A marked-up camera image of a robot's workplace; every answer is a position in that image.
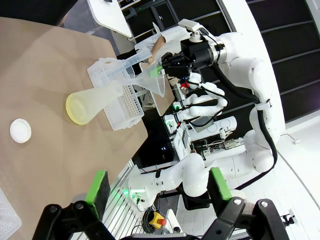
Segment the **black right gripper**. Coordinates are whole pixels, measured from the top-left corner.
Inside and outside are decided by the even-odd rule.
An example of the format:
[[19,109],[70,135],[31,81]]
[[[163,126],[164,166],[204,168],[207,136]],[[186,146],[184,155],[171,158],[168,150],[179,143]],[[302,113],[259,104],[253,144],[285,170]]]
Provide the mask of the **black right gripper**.
[[[215,61],[214,51],[212,50],[208,40],[201,42],[192,42],[189,39],[180,42],[181,53],[166,53],[161,58],[161,65],[152,68],[148,75],[150,77],[159,77],[161,75],[168,75],[170,77],[189,77],[190,69],[200,70],[212,65]],[[186,67],[175,67],[176,65],[183,65]]]

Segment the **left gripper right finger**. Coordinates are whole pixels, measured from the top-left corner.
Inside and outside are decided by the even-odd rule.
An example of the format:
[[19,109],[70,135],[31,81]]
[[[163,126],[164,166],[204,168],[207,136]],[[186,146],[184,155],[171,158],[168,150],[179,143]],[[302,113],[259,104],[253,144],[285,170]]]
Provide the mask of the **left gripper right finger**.
[[235,229],[245,229],[252,240],[288,240],[285,225],[274,203],[258,200],[251,214],[244,213],[245,200],[233,197],[218,167],[208,172],[207,191],[216,219],[203,235],[205,240],[228,240]]

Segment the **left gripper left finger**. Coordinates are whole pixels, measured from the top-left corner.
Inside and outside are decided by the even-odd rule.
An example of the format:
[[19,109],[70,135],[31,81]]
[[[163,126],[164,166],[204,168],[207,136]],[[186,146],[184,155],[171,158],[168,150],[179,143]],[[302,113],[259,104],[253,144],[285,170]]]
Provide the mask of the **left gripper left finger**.
[[89,240],[109,240],[111,233],[102,219],[111,187],[106,170],[99,170],[85,200],[78,200],[63,208],[49,204],[40,216],[33,234],[34,240],[70,240],[75,233],[85,233]]

